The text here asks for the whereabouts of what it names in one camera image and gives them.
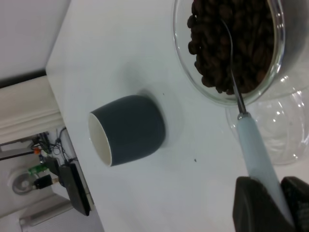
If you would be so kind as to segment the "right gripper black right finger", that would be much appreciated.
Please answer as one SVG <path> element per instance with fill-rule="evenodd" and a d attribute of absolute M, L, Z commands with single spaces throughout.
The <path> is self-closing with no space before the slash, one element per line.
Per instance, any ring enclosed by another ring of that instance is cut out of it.
<path fill-rule="evenodd" d="M 285 199 L 292 214 L 297 232 L 309 231 L 309 185 L 303 180 L 288 176 L 281 181 Z"/>

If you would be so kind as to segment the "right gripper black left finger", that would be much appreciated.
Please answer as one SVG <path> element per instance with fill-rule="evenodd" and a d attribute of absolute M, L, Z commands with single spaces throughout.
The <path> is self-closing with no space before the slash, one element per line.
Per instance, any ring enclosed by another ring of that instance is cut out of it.
<path fill-rule="evenodd" d="M 294 232 L 264 186 L 249 177 L 236 180 L 233 205 L 236 232 Z"/>

